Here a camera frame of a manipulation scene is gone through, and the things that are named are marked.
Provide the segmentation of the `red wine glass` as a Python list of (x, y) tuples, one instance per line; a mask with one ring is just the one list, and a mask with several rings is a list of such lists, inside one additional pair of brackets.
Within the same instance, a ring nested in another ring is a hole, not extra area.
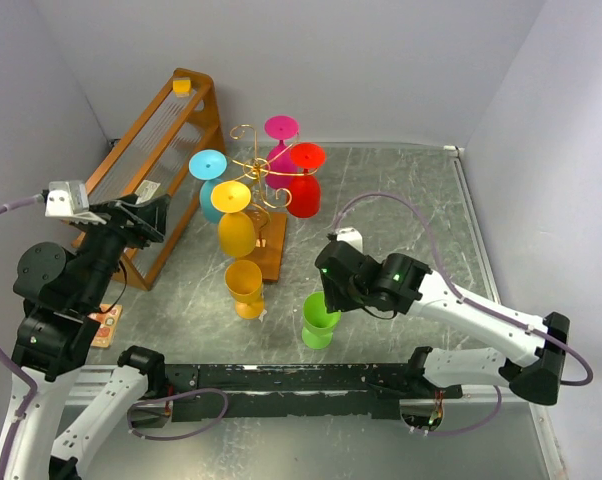
[(315, 143), (303, 142), (291, 149), (291, 160), (301, 172), (292, 177), (288, 186), (291, 200), (287, 210), (297, 218), (310, 218), (321, 207), (321, 187), (315, 174), (325, 163), (326, 153)]

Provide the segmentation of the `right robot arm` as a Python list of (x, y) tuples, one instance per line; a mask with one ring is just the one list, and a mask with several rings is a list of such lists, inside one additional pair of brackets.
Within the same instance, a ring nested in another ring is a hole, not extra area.
[(530, 403), (557, 403), (565, 364), (569, 319), (544, 317), (499, 305), (456, 285), (427, 264), (400, 253), (383, 261), (333, 240), (315, 260), (328, 312), (362, 310), (441, 322), (484, 343), (453, 352), (417, 349), (405, 374), (407, 390), (424, 398), (437, 388), (460, 385), (506, 387)]

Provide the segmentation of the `blue wine glass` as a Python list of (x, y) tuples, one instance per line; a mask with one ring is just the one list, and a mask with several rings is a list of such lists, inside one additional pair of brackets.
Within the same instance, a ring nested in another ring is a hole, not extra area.
[(226, 156), (213, 149), (205, 149), (194, 154), (189, 161), (190, 174), (203, 182), (199, 190), (199, 206), (207, 221), (218, 224), (223, 213), (212, 204), (213, 189), (221, 184), (221, 176), (227, 169)]

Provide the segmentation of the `orange wine glass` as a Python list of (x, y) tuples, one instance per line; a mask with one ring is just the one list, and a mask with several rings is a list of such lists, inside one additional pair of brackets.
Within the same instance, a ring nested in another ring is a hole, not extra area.
[(250, 189), (236, 180), (224, 181), (212, 190), (212, 205), (223, 213), (217, 227), (220, 248), (230, 257), (245, 257), (256, 247), (253, 222), (245, 213), (251, 199)]
[(235, 301), (237, 315), (246, 320), (258, 318), (265, 309), (263, 278), (259, 266), (249, 260), (235, 260), (226, 269), (224, 279)]

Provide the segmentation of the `green wine glass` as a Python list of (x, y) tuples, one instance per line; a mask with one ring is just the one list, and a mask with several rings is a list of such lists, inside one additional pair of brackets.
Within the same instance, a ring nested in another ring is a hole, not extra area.
[(332, 341), (334, 330), (341, 319), (341, 313), (329, 313), (323, 292), (309, 295), (303, 304), (302, 340), (314, 350), (326, 348)]

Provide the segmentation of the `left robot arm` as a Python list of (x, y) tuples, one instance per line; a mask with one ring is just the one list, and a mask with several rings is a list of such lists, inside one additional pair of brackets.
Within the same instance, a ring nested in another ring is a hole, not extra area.
[(12, 390), (0, 434), (0, 479), (79, 479), (128, 409), (154, 399), (168, 385), (165, 358), (143, 348), (124, 351), (105, 386), (65, 430), (58, 428), (100, 328), (95, 314), (112, 276), (125, 268), (126, 249), (163, 242), (171, 198), (140, 203), (136, 195), (95, 205), (73, 205), (59, 189), (0, 208), (6, 213), (39, 200), (46, 214), (84, 233), (75, 252), (42, 242), (20, 258), (14, 292), (24, 318), (12, 354), (0, 362), (12, 373)]

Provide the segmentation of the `pink wine glass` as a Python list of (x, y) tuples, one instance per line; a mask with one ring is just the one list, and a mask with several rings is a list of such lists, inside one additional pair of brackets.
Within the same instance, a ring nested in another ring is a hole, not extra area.
[(266, 157), (269, 173), (265, 182), (272, 189), (287, 188), (292, 181), (292, 174), (298, 172), (291, 159), (291, 148), (287, 144), (287, 141), (298, 134), (298, 122), (286, 115), (273, 116), (265, 122), (264, 131), (270, 138), (278, 141)]

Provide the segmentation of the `orange wine glass front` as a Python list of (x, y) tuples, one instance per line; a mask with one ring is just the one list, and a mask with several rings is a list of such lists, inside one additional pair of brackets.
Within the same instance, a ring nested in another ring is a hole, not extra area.
[(236, 180), (224, 181), (212, 190), (212, 205), (223, 213), (217, 227), (220, 248), (230, 257), (245, 257), (256, 247), (253, 222), (245, 213), (251, 199), (250, 189)]

